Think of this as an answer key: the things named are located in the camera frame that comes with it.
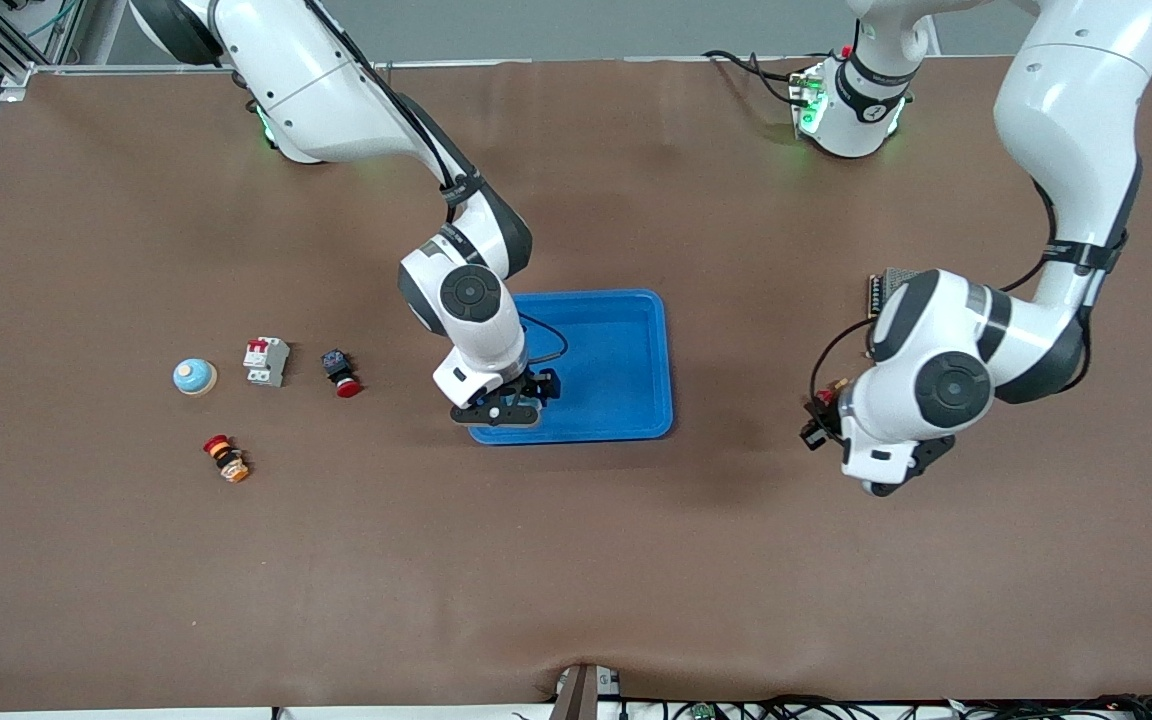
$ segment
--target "brown tabletop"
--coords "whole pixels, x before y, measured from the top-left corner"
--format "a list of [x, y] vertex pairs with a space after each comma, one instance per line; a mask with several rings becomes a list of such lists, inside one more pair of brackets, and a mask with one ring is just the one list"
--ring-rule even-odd
[[[442, 214], [415, 161], [297, 167], [220, 74], [32, 78], [0, 109], [0, 710], [531, 702], [577, 661], [637, 696], [1152, 692], [1152, 88], [1078, 391], [887, 500], [797, 438], [867, 273], [1001, 285], [1041, 250], [1006, 65], [929, 61], [858, 161], [713, 65], [396, 73], [530, 222], [513, 290], [666, 302], [672, 433], [525, 448], [430, 381], [447, 343], [394, 288]], [[287, 387], [244, 381], [257, 334], [296, 347]], [[188, 356], [206, 397], [172, 387]]]

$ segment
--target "robotic arm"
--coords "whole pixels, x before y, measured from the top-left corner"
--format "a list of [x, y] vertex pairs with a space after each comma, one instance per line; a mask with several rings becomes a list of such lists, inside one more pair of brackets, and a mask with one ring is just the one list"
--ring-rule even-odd
[[[902, 5], [849, 1], [870, 9]], [[956, 433], [987, 412], [993, 397], [1020, 404], [1055, 395], [1087, 363], [1092, 306], [1124, 249], [1140, 182], [1134, 134], [1152, 76], [1152, 0], [1039, 5], [1043, 12], [998, 94], [995, 122], [1007, 151], [1049, 204], [1053, 233], [1041, 279], [1032, 300], [947, 270], [916, 275], [893, 293], [869, 339], [876, 366], [812, 397], [813, 420], [803, 433], [813, 449], [829, 438], [841, 442], [842, 470], [872, 495], [889, 495], [923, 473]], [[874, 67], [879, 61], [870, 58], [909, 58], [907, 26], [873, 28], [872, 36], [861, 30], [851, 59]], [[909, 73], [904, 65], [881, 67]], [[840, 67], [836, 77], [851, 82], [850, 73]], [[844, 147], [838, 153], [864, 154], [882, 142], [873, 131], [856, 141], [859, 122], [838, 109], [831, 105], [819, 119], [814, 137], [824, 147], [850, 138], [835, 146]], [[827, 127], [835, 114], [846, 120], [838, 132]]]
[[439, 179], [447, 222], [402, 260], [397, 288], [429, 331], [452, 341], [434, 381], [463, 424], [526, 425], [558, 397], [552, 370], [529, 369], [503, 280], [526, 267], [531, 232], [410, 97], [396, 94], [317, 0], [132, 0], [157, 45], [183, 63], [219, 65], [252, 94], [266, 138], [289, 160], [411, 156]]

